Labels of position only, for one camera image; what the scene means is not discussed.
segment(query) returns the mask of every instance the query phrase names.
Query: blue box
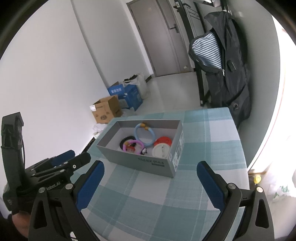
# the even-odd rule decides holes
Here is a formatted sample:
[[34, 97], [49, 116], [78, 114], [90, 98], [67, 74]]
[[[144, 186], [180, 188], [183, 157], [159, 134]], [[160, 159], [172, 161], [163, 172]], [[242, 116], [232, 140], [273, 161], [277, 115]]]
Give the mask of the blue box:
[[114, 85], [108, 88], [110, 95], [118, 95], [120, 107], [122, 109], [134, 108], [136, 111], [143, 103], [136, 85]]

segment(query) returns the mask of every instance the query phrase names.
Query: bolt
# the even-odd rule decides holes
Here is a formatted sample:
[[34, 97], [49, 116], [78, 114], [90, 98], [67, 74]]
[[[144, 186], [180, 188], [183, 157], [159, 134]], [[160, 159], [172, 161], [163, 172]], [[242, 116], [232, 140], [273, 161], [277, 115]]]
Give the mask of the bolt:
[[66, 185], [66, 189], [67, 189], [67, 190], [72, 189], [72, 187], [73, 187], [73, 184], [72, 184], [72, 183], [68, 183], [68, 184]]
[[257, 187], [256, 190], [257, 190], [258, 192], [263, 192], [263, 188], [262, 188], [262, 187]]
[[45, 191], [45, 188], [39, 188], [39, 193], [43, 193]]
[[235, 188], [236, 188], [236, 185], [233, 184], [233, 183], [229, 183], [229, 184], [228, 184], [228, 187], [229, 187], [230, 189], [235, 189]]

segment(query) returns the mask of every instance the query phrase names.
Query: tiled floor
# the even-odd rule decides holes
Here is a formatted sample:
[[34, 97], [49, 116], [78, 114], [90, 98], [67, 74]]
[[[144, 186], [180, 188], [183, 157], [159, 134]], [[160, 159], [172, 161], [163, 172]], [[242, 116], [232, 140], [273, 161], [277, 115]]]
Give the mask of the tiled floor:
[[161, 76], [147, 84], [150, 96], [143, 100], [137, 115], [201, 109], [195, 72]]

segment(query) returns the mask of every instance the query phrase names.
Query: tablecloth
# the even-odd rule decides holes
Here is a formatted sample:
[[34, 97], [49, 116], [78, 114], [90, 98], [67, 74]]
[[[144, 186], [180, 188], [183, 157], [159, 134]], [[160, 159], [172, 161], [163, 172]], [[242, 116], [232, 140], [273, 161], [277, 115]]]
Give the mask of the tablecloth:
[[[137, 171], [109, 162], [97, 148], [91, 162], [77, 170], [72, 181], [95, 160], [105, 165], [104, 177], [83, 214], [91, 228], [111, 241], [202, 240], [219, 210], [211, 204], [197, 174], [205, 160], [226, 182], [249, 189], [247, 167], [236, 127], [228, 108], [157, 113], [118, 120], [181, 120], [184, 148], [174, 178]], [[232, 240], [243, 210], [240, 208], [227, 240]]]

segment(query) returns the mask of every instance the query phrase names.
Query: open gray box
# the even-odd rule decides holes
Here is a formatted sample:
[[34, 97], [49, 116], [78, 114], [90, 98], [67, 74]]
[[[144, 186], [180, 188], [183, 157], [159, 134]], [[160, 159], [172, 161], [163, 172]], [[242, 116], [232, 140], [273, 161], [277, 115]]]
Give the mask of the open gray box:
[[[147, 148], [148, 154], [146, 155], [128, 153], [120, 149], [120, 141], [127, 136], [133, 136], [135, 126], [139, 123], [145, 123], [151, 127], [156, 139], [167, 136], [172, 140], [167, 158], [149, 155], [152, 153], [153, 146]], [[139, 128], [137, 134], [140, 140], [151, 141], [151, 133], [143, 128]], [[97, 144], [99, 150], [110, 162], [165, 177], [175, 176], [183, 146], [183, 128], [179, 120], [119, 120], [113, 124]]]

